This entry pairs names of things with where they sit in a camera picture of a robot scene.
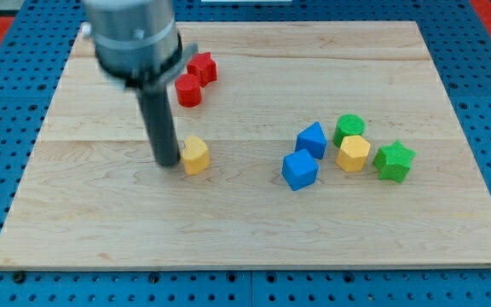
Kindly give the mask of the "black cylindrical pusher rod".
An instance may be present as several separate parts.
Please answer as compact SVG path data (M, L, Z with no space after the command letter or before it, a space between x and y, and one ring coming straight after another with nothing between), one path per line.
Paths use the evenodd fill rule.
M177 165L181 156L166 87L147 83L136 96L155 162L163 167Z

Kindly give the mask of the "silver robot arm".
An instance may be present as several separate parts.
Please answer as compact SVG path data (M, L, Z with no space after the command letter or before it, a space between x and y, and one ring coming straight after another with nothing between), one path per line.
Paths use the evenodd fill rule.
M198 53L185 45L171 0L83 0L95 56L103 71L136 91L155 162L180 161L167 86Z

